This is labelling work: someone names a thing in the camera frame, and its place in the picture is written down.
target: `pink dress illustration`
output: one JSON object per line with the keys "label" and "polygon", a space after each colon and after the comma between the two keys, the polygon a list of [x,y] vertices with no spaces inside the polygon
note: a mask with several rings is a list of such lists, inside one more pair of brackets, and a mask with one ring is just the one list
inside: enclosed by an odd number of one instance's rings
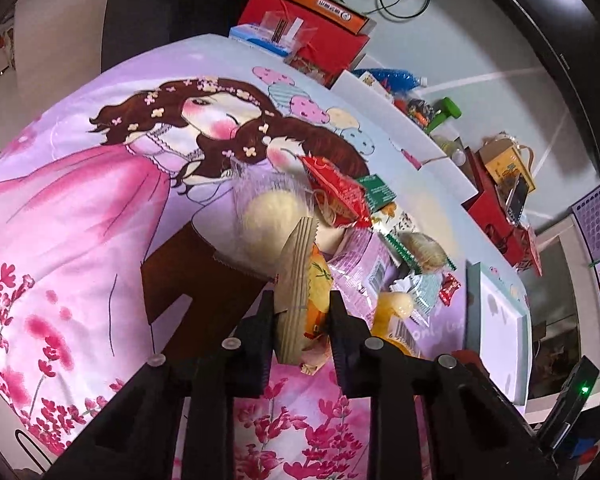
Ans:
{"label": "pink dress illustration", "polygon": [[[253,73],[295,87],[275,71]],[[237,80],[172,80],[104,105],[85,124],[99,145],[0,180],[0,395],[23,427],[62,453],[160,351],[141,266],[176,230],[166,216],[197,226],[198,213],[231,200],[231,157],[300,175],[296,156],[312,153],[368,174],[338,133],[351,121],[300,89],[285,108]],[[26,157],[39,133],[28,126],[0,167]],[[222,253],[231,236],[201,229]],[[368,400],[341,395],[333,364],[313,378],[274,365],[264,397],[237,400],[235,417],[238,478],[365,475]]]}

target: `barcode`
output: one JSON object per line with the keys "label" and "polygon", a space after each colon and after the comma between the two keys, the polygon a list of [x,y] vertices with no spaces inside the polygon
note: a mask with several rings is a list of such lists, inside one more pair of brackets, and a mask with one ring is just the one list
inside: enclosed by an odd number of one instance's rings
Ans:
{"label": "barcode", "polygon": [[416,341],[409,332],[409,329],[405,323],[397,316],[392,316],[389,321],[389,333],[387,335],[389,339],[393,339],[395,342],[400,343],[404,346],[411,355],[419,357],[420,352]]}
{"label": "barcode", "polygon": [[378,260],[369,275],[369,286],[374,290],[376,296],[382,288],[382,282],[384,282],[384,265]]}

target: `red candy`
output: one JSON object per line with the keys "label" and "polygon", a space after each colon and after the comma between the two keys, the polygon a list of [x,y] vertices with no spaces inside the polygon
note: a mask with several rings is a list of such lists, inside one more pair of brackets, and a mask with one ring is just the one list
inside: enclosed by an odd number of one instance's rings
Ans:
{"label": "red candy", "polygon": [[371,227],[365,188],[323,156],[300,156],[322,216],[333,227]]}
{"label": "red candy", "polygon": [[451,298],[453,297],[454,292],[459,288],[460,282],[456,280],[456,277],[453,274],[448,273],[448,275],[445,276],[445,280],[442,282],[440,292],[438,293],[440,300],[445,304],[445,306],[449,306],[451,304]]}

